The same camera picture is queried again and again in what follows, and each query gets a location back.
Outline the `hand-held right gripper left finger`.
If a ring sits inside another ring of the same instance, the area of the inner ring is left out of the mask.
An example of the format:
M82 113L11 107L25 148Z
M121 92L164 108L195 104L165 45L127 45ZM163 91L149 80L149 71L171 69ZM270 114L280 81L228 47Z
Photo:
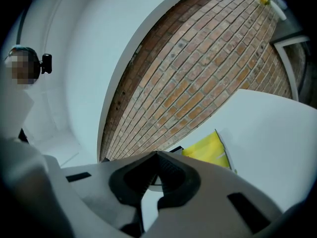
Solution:
M125 182L128 169L154 160L155 153L62 169L46 155L56 199L75 238L130 238L139 229L141 198Z

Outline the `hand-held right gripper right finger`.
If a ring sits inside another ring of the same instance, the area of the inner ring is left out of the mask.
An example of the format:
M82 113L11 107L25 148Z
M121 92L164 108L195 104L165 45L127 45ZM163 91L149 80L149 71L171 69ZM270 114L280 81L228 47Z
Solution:
M145 233L147 238L252 237L252 231L228 199L233 193L245 196L270 223L282 215L270 197L233 171L169 152L163 155L194 168L201 184L185 205L159 210L158 218Z

